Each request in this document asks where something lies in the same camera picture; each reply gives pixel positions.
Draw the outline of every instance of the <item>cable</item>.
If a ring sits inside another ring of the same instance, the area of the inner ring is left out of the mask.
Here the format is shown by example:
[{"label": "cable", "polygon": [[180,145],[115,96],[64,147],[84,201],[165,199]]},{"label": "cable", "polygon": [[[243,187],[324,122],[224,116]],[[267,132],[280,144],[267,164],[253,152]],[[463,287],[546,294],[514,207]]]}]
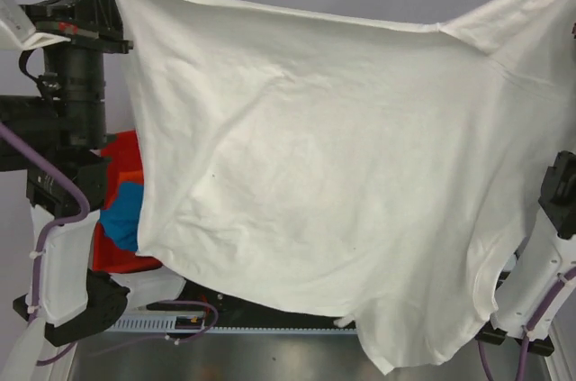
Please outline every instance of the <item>cable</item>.
[{"label": "cable", "polygon": [[[518,361],[518,369],[516,373],[516,381],[524,381],[524,374],[526,373],[526,362],[528,358],[528,346],[530,345],[530,338],[527,336],[528,332],[534,330],[536,325],[540,322],[554,299],[560,294],[560,292],[566,286],[566,283],[570,282],[576,278],[576,267],[569,270],[565,275],[558,276],[558,280],[556,283],[548,290],[544,300],[536,307],[534,314],[528,320],[526,324],[526,334],[524,339],[522,339],[522,347],[520,348],[520,358]],[[484,368],[484,373],[486,374],[486,378],[489,381],[494,381],[494,377],[490,371],[490,366],[488,364],[488,360],[486,359],[486,351],[484,349],[484,344],[478,342],[478,351],[480,353],[480,361],[482,363],[482,367]]]},{"label": "cable", "polygon": [[[216,325],[216,322],[218,322],[218,310],[209,303],[200,302],[200,301],[198,301],[198,302],[197,301],[173,301],[173,302],[161,302],[161,303],[182,304],[182,305],[193,304],[196,306],[206,307],[214,313],[214,318],[212,319],[210,325],[208,325],[207,327],[204,327],[202,330],[198,331],[197,333],[194,334],[194,336],[191,336],[190,338],[173,340],[175,345],[178,345],[180,343],[191,342],[192,340],[197,340],[197,339],[201,338],[212,327],[214,327]],[[150,334],[148,336],[143,336],[143,337],[139,337],[139,338],[134,339],[134,340],[129,340],[127,342],[121,343],[120,345],[115,345],[113,347],[103,349],[101,351],[96,351],[94,353],[91,353],[90,357],[102,356],[103,354],[107,354],[109,352],[116,351],[118,349],[126,348],[126,347],[129,347],[130,345],[141,343],[141,342],[144,342],[146,340],[157,340],[157,339],[170,340],[169,336],[167,336],[166,334]]]},{"label": "cable", "polygon": [[[30,162],[36,165],[38,168],[45,171],[51,177],[54,178],[62,188],[68,191],[80,206],[80,213],[70,216],[70,217],[62,217],[53,220],[52,222],[47,223],[38,236],[38,240],[36,241],[36,253],[43,253],[44,247],[46,246],[46,240],[48,239],[49,233],[52,228],[60,225],[65,225],[67,223],[74,223],[80,222],[84,220],[87,215],[90,213],[90,203],[86,196],[82,193],[82,191],[70,180],[66,177],[59,169],[57,169],[54,165],[49,163],[44,157],[42,157],[38,152],[36,152],[30,145],[28,145],[23,139],[21,139],[18,135],[8,129],[3,123],[0,122],[0,137],[4,138],[6,142],[8,142],[15,150],[18,150],[24,157],[26,157]],[[41,283],[41,271],[42,271],[42,256],[38,256],[34,258],[32,262],[32,285],[31,285],[31,307],[33,308],[33,312],[30,314],[30,318],[28,323],[34,321],[38,317],[38,309],[40,305],[40,283]],[[39,360],[37,362],[38,366],[46,366],[58,359],[64,357],[72,348],[74,348],[74,344],[68,345],[59,353],[55,358],[51,358],[49,360]]]},{"label": "cable", "polygon": [[486,378],[488,381],[494,381],[494,376],[490,371],[490,365],[488,364],[488,359],[486,358],[486,349],[484,348],[484,344],[479,340],[476,341],[478,343],[478,353],[480,354],[480,362],[482,363],[482,367],[484,368],[484,373],[486,374]]},{"label": "cable", "polygon": [[39,77],[31,75],[31,73],[27,69],[28,60],[30,59],[30,56],[34,51],[35,50],[24,50],[22,54],[20,54],[20,58],[18,59],[18,68],[27,78],[34,81],[34,84],[36,84],[38,91],[40,91],[42,99],[44,99],[46,103],[49,104],[50,110],[53,113],[56,113],[56,111],[54,110],[54,99],[50,94],[49,88],[42,82],[42,80]]}]

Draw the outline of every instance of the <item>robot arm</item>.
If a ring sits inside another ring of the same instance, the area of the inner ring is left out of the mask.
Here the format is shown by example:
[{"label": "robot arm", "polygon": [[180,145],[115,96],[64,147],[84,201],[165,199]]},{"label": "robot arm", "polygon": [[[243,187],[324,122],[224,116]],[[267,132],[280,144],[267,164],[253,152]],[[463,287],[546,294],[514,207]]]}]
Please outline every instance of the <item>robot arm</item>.
[{"label": "robot arm", "polygon": [[558,153],[541,186],[532,235],[516,266],[496,290],[498,311],[479,340],[500,344],[506,336],[530,341],[529,350],[549,356],[548,331],[576,285],[576,156]]},{"label": "robot arm", "polygon": [[[45,319],[46,339],[61,346],[107,330],[126,310],[176,299],[185,280],[167,268],[113,276],[88,269],[107,187],[108,161],[93,153],[110,140],[104,114],[104,53],[127,53],[131,48],[123,39],[114,0],[47,0],[22,8],[9,1],[3,0],[4,18],[9,14],[11,20],[30,20],[36,31],[68,39],[43,49],[45,73],[39,77],[26,70],[30,52],[21,56],[20,69],[34,80],[41,97],[0,96],[3,125],[72,180],[89,203],[84,220],[52,229],[42,253],[31,254],[41,256],[40,272],[34,272],[34,286],[40,290],[37,305],[32,306],[32,292],[13,305],[26,320],[31,313]],[[16,169],[28,171],[26,195],[36,241],[47,223],[78,214],[76,199],[53,176],[0,139],[0,171]]]}]

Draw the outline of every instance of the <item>cable tie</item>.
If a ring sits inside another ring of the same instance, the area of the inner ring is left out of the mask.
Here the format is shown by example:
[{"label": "cable tie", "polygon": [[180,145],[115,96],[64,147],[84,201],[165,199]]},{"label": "cable tie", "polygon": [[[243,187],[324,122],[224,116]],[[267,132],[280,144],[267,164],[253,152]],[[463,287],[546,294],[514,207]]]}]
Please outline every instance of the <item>cable tie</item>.
[{"label": "cable tie", "polygon": [[564,286],[571,286],[574,287],[576,284],[574,283],[574,279],[569,280],[563,273],[558,273],[558,280],[560,280]]},{"label": "cable tie", "polygon": [[37,257],[41,257],[42,255],[44,255],[45,253],[46,253],[45,250],[42,250],[40,252],[33,250],[32,252],[30,252],[28,256],[30,257],[30,259],[36,259]]},{"label": "cable tie", "polygon": [[534,331],[533,330],[529,330],[526,325],[522,326],[522,330],[524,331],[524,335],[529,338],[530,340],[532,340],[532,338],[534,338]]}]

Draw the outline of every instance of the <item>blue fabric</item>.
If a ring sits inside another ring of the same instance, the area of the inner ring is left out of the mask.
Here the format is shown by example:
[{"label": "blue fabric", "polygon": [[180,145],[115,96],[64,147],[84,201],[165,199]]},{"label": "blue fabric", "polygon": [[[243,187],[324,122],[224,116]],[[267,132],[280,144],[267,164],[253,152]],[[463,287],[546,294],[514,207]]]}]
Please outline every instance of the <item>blue fabric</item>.
[{"label": "blue fabric", "polygon": [[125,182],[118,188],[118,196],[108,210],[100,212],[104,233],[124,250],[138,250],[138,221],[144,198],[144,186]]}]

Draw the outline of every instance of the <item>white cloth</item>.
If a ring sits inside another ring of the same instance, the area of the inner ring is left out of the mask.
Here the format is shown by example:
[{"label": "white cloth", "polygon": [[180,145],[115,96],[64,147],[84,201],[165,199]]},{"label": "white cloth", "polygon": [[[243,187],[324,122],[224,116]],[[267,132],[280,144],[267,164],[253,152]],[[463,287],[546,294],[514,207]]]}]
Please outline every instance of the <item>white cloth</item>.
[{"label": "white cloth", "polygon": [[355,320],[384,373],[443,362],[488,321],[546,167],[576,141],[576,0],[435,25],[116,1],[135,40],[141,255]]}]

